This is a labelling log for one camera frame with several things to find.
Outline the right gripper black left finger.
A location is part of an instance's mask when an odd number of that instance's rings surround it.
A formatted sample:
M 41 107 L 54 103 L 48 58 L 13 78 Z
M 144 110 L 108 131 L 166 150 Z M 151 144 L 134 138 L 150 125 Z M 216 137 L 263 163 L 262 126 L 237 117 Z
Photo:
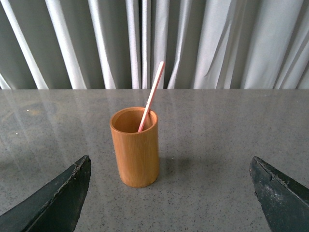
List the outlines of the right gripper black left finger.
M 0 217 L 2 232 L 72 232 L 88 193 L 91 160 L 83 156 Z

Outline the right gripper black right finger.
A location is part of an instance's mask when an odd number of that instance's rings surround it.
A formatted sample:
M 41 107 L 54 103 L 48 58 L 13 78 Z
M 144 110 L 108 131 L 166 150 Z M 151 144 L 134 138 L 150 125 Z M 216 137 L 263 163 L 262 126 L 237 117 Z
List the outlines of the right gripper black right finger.
M 272 232 L 309 230 L 309 189 L 255 156 L 250 176 Z

